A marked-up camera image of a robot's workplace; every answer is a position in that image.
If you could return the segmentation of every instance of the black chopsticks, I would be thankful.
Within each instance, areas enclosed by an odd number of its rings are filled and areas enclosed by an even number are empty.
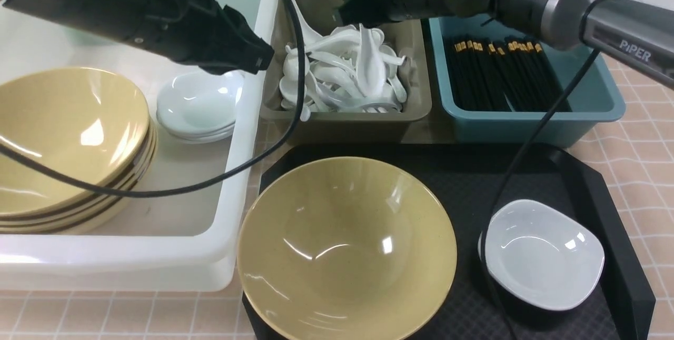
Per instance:
[[[541,43],[514,36],[504,40],[446,38],[455,104],[477,112],[546,112],[562,90]],[[571,111],[568,101],[560,111]]]

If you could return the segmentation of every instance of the stack of yellow bowls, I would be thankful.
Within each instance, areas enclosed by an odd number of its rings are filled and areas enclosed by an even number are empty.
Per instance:
[[[130,191],[157,140],[143,93],[123,76],[70,67],[0,85],[0,144],[70,177]],[[127,204],[0,156],[0,234],[81,234]]]

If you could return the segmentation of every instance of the black cable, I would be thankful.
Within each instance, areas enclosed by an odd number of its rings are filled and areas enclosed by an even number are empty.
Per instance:
[[[297,54],[303,55],[305,54],[304,38],[302,36],[302,27],[300,26],[299,23],[297,11],[294,9],[292,0],[283,0],[283,4],[286,7],[289,16],[291,17],[291,22],[293,23],[293,30],[295,32],[295,38],[297,39]],[[5,157],[9,157],[15,162],[18,162],[21,165],[24,165],[25,167],[33,169],[36,172],[44,174],[47,177],[51,177],[59,182],[79,187],[81,189],[85,189],[86,191],[91,191],[97,194],[122,196],[127,198],[159,198],[163,196],[173,196],[179,194],[187,194],[194,191],[200,191],[201,189],[205,189],[219,182],[222,182],[223,180],[232,177],[233,175],[239,174],[243,170],[248,169],[249,167],[255,165],[256,163],[259,163],[265,157],[271,155],[272,153],[274,153],[274,151],[279,149],[280,146],[282,146],[288,140],[288,138],[290,138],[291,134],[293,134],[294,129],[297,127],[297,124],[300,122],[300,115],[302,114],[302,107],[304,105],[305,67],[306,65],[304,62],[299,63],[296,110],[294,112],[293,120],[291,121],[290,126],[288,127],[287,131],[283,134],[283,136],[281,136],[279,141],[277,141],[274,145],[270,146],[267,150],[260,153],[258,156],[255,156],[254,158],[251,158],[250,160],[237,166],[236,168],[229,170],[229,172],[218,175],[217,177],[213,177],[212,179],[209,179],[207,181],[200,182],[199,184],[193,184],[185,187],[176,187],[174,189],[165,189],[164,191],[141,191],[141,192],[121,191],[120,189],[112,189],[110,187],[96,186],[94,184],[89,184],[87,182],[80,181],[79,179],[69,177],[65,174],[61,174],[56,170],[48,168],[32,160],[31,158],[28,158],[22,155],[21,153],[8,148],[4,144],[0,144],[0,154],[4,155]]]

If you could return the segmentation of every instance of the yellow bowl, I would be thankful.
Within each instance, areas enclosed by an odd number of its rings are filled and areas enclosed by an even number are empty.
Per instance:
[[[130,191],[147,172],[150,163],[156,155],[157,133],[154,127],[150,127],[147,136],[147,144],[142,155],[137,158],[137,163],[128,166],[126,172],[121,175],[121,181],[117,182],[115,189]],[[121,201],[119,197],[107,195],[92,195],[91,198],[82,201],[79,205],[69,208],[65,212],[57,212],[54,215],[44,215],[26,220],[0,221],[0,234],[46,234],[55,231],[66,230],[82,224],[101,215],[113,203]]]
[[[237,258],[251,306],[289,340],[400,340],[445,300],[457,240],[418,179],[339,157],[269,186],[244,219]]]
[[[0,86],[0,143],[91,184],[125,170],[149,122],[140,89],[97,69],[54,69]],[[53,211],[89,194],[6,157],[0,171],[0,217]]]

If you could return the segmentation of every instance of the white square dish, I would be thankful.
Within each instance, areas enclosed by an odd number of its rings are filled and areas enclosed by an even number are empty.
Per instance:
[[[515,297],[548,311],[579,306],[604,268],[604,248],[594,234],[528,199],[506,204],[491,218],[485,245],[491,277]]]

